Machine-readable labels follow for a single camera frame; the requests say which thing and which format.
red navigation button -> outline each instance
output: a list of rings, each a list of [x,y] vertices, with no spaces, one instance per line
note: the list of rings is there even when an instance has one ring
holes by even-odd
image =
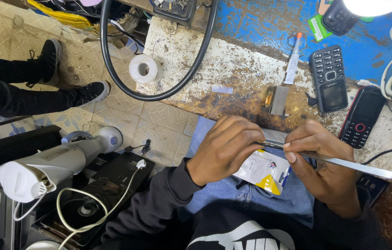
[[[360,123],[357,126],[355,126],[355,129],[358,132],[363,132],[366,129],[366,126],[364,126],[364,124]]]

tiled floor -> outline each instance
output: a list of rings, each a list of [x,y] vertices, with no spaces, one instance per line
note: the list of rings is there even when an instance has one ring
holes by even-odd
[[[146,157],[156,162],[157,170],[180,163],[188,151],[197,123],[196,115],[160,102],[132,99],[111,80],[103,63],[99,42],[84,43],[83,35],[70,32],[69,28],[52,18],[0,2],[0,58],[26,60],[31,49],[38,55],[44,41],[50,37],[58,39],[63,47],[60,64],[62,84],[85,85],[106,80],[111,85],[110,94],[104,101],[84,108],[33,116],[15,123],[0,138],[40,125],[55,124],[62,128],[64,134],[76,130],[94,133],[99,127],[110,125],[118,128],[124,136],[121,149],[128,145],[142,145],[151,139],[151,150]],[[111,54],[117,57],[111,59],[119,77],[133,88],[135,82],[128,73],[132,53],[127,48],[114,48]],[[26,88],[23,83],[15,85]],[[38,84],[33,90],[57,89]]]

right hand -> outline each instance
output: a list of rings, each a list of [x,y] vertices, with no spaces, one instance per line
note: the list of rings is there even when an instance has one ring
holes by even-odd
[[[236,173],[254,151],[264,148],[254,141],[265,141],[257,124],[240,116],[222,116],[187,162],[190,177],[203,186]]]
[[[331,163],[318,171],[297,152],[308,150],[354,162],[353,148],[336,138],[321,123],[307,120],[285,140],[284,151],[294,173],[306,189],[342,218],[354,218],[360,214],[360,202],[355,186],[356,171]]]

glue tube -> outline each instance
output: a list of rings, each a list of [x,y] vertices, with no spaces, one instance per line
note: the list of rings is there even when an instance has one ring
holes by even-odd
[[[303,36],[302,33],[298,33],[296,36],[295,47],[293,48],[292,56],[288,60],[287,70],[285,71],[287,75],[285,76],[285,84],[293,84],[293,79],[295,79],[296,68],[298,67],[299,60],[299,40]]]

green card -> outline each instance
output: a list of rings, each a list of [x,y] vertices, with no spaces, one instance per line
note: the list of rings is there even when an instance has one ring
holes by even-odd
[[[322,15],[318,14],[308,20],[310,29],[312,30],[313,36],[315,36],[315,40],[317,42],[333,34],[332,32],[327,31],[326,28],[321,23],[322,17],[323,17]]]

